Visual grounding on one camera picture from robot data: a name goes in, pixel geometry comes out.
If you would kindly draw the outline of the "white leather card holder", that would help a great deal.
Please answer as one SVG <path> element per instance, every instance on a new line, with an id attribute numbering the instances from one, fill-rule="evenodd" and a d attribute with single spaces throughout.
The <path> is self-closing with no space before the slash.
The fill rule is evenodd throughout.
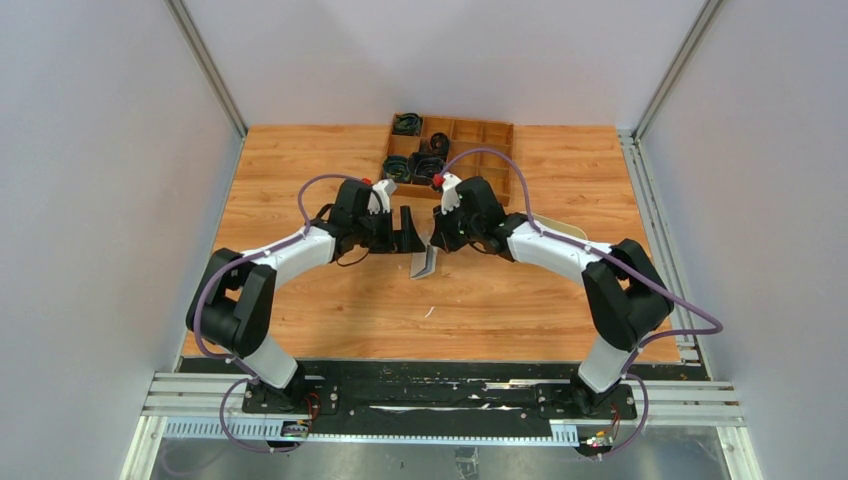
<path id="1" fill-rule="evenodd" d="M 427 245 L 423 252 L 416 252 L 411 255 L 410 278 L 412 280 L 420 280 L 436 270 L 438 249 L 432 245 Z"/>

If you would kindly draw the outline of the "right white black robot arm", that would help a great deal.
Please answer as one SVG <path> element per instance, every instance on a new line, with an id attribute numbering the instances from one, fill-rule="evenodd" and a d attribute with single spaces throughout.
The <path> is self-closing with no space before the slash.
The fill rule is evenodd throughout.
<path id="1" fill-rule="evenodd" d="M 433 211 L 430 242 L 446 252 L 465 246 L 510 262 L 535 265 L 585 290 L 597 337 L 570 379 L 571 400 L 584 413 L 598 408 L 619 384 L 640 341 L 674 309 L 644 248 L 581 240 L 550 229 L 525 213 L 505 212 L 481 176 L 438 174 L 441 204 Z"/>

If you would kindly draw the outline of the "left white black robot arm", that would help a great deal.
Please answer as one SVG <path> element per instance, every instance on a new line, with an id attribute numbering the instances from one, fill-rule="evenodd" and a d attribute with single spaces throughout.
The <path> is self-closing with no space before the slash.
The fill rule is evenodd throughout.
<path id="1" fill-rule="evenodd" d="M 250 383 L 264 385 L 287 410 L 306 401 L 305 368 L 270 334 L 276 290 L 355 247 L 369 254 L 426 250 L 409 207 L 401 209 L 400 229 L 393 227 L 393 180 L 337 178 L 335 200 L 315 216 L 305 215 L 291 235 L 255 249 L 215 251 L 186 316 L 186 327 L 204 355 L 235 363 Z"/>

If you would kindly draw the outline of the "dark coiled belt bottom-left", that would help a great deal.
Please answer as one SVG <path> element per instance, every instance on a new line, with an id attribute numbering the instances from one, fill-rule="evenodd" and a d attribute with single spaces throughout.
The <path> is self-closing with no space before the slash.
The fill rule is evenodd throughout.
<path id="1" fill-rule="evenodd" d="M 409 158 L 401 155 L 388 155 L 381 166 L 382 178 L 396 183 L 410 183 L 412 173 Z"/>

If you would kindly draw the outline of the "black coiled belt bottom-middle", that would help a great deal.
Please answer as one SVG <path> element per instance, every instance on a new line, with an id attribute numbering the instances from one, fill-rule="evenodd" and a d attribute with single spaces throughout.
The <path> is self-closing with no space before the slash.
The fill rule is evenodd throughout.
<path id="1" fill-rule="evenodd" d="M 445 163 L 442 156 L 414 152 L 408 161 L 410 182 L 413 185 L 431 185 L 434 176 L 442 172 Z"/>

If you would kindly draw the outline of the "beige plate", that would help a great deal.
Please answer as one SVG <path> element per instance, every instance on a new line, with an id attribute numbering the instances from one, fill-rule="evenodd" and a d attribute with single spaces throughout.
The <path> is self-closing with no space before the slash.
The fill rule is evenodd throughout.
<path id="1" fill-rule="evenodd" d="M 537 233 L 542 236 L 543 231 L 555 232 L 557 235 L 566 235 L 579 240 L 588 240 L 586 232 L 572 224 L 561 222 L 540 214 L 533 214 L 534 224 L 538 227 Z"/>

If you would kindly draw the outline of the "wooden compartment tray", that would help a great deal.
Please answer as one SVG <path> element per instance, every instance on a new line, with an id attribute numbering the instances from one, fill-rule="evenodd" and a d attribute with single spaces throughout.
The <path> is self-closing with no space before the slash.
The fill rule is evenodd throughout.
<path id="1" fill-rule="evenodd" d="M 450 150 L 445 158 L 449 172 L 462 178 L 481 176 L 491 185 L 499 202 L 507 206 L 511 201 L 512 168 L 507 159 L 513 157 L 514 126 L 511 123 L 468 119 L 458 117 L 421 114 L 423 125 L 420 135 L 401 136 L 392 134 L 392 121 L 389 135 L 378 163 L 379 178 L 382 178 L 381 166 L 388 155 L 410 157 L 414 152 L 432 154 L 428 141 L 436 132 L 444 132 L 450 138 Z M 413 185 L 396 183 L 396 193 L 412 198 L 437 199 L 440 193 L 431 185 Z"/>

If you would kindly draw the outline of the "black coiled belt middle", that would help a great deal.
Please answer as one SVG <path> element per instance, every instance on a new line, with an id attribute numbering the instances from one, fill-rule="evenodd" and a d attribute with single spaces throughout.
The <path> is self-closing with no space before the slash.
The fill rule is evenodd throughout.
<path id="1" fill-rule="evenodd" d="M 438 156 L 446 156 L 450 150 L 450 138 L 444 132 L 434 133 L 428 141 L 429 151 Z"/>

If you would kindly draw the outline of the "black coiled belt top-left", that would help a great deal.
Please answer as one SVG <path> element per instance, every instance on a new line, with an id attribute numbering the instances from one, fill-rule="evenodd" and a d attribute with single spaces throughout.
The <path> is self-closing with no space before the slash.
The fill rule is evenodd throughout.
<path id="1" fill-rule="evenodd" d="M 392 134 L 417 137 L 420 135 L 422 125 L 423 119 L 417 113 L 398 114 L 393 118 Z"/>

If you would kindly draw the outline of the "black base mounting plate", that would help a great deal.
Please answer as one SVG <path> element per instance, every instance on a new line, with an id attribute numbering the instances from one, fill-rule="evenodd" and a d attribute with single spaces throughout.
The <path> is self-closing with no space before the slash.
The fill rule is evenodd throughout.
<path id="1" fill-rule="evenodd" d="M 265 386 L 236 393 L 235 412 L 318 416 L 342 435 L 531 437 L 550 420 L 634 420 L 637 387 L 619 386 L 584 413 L 571 400 L 574 362 L 305 360 L 306 401 L 285 409 Z"/>

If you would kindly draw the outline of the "left aluminium corner post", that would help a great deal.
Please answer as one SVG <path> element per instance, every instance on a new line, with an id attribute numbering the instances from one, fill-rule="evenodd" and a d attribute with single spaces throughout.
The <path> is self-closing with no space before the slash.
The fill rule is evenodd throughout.
<path id="1" fill-rule="evenodd" d="M 245 141 L 249 129 L 248 124 L 226 85 L 226 81 L 204 41 L 187 3 L 183 0 L 165 0 L 164 4 L 170 11 L 177 28 L 183 35 L 234 132 L 242 141 Z"/>

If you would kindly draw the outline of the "aluminium corner post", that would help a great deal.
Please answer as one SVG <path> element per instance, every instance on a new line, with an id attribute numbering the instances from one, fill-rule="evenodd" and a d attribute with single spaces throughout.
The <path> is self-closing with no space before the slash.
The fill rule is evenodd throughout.
<path id="1" fill-rule="evenodd" d="M 245 141 L 249 129 L 248 124 L 226 85 L 226 81 L 204 41 L 187 3 L 183 0 L 165 0 L 164 4 L 170 11 L 177 28 L 183 35 L 234 132 L 242 141 Z"/>
<path id="2" fill-rule="evenodd" d="M 702 3 L 695 20 L 687 30 L 683 41 L 676 50 L 635 128 L 632 130 L 632 138 L 635 143 L 641 142 L 652 128 L 665 101 L 671 94 L 688 62 L 695 54 L 724 4 L 724 0 L 707 0 Z"/>

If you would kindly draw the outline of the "right side aluminium rail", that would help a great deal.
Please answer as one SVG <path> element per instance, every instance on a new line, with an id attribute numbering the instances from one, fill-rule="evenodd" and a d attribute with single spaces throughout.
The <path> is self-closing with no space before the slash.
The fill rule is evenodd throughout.
<path id="1" fill-rule="evenodd" d="M 634 195 L 642 218 L 654 263 L 667 288 L 681 298 L 685 297 L 685 288 L 677 268 L 672 243 L 667 231 L 667 222 L 655 188 L 655 181 L 648 162 L 642 155 L 639 142 L 630 130 L 617 130 L 619 143 L 625 164 L 631 179 Z M 676 306 L 670 317 L 672 330 L 687 330 L 709 327 L 684 307 Z M 684 365 L 702 367 L 709 376 L 704 364 L 703 353 L 698 338 L 692 335 L 676 336 L 675 343 Z"/>

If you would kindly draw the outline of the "aluminium frame rail front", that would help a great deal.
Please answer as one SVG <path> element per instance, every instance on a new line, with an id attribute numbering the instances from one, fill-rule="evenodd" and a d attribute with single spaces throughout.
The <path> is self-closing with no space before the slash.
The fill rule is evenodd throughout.
<path id="1" fill-rule="evenodd" d="M 564 380 L 481 379 L 358 386 L 311 376 L 290 410 L 234 374 L 158 373 L 122 477 L 148 479 L 167 439 L 223 439 L 262 452 L 293 443 L 586 448 L 592 461 L 656 428 L 711 427 L 734 479 L 762 472 L 733 387 L 726 382 L 624 380 L 592 412 L 568 401 Z"/>

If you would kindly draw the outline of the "right aluminium corner post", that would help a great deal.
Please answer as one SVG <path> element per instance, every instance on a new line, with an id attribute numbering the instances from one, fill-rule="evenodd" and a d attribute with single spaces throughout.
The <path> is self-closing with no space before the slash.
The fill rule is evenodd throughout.
<path id="1" fill-rule="evenodd" d="M 695 54 L 724 4 L 724 0 L 707 0 L 702 3 L 695 20 L 687 30 L 683 41 L 676 50 L 635 128 L 632 130 L 632 138 L 635 143 L 641 142 L 652 128 L 665 101 L 671 94 L 688 62 Z"/>

